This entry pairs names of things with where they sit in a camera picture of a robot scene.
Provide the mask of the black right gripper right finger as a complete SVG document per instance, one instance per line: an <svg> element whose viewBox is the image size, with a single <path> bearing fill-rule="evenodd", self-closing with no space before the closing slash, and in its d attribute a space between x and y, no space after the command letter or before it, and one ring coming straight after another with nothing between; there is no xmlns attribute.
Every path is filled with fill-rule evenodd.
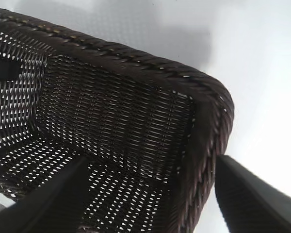
<svg viewBox="0 0 291 233"><path fill-rule="evenodd" d="M217 158L215 194L231 233L291 233L291 197L233 158Z"/></svg>

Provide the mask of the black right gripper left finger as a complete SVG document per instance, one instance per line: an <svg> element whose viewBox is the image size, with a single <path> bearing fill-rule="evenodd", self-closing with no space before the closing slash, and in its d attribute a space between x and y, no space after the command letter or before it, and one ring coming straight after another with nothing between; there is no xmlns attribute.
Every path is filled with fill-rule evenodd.
<svg viewBox="0 0 291 233"><path fill-rule="evenodd" d="M0 233L75 233L89 199L89 161L79 157L44 186L0 211Z"/></svg>

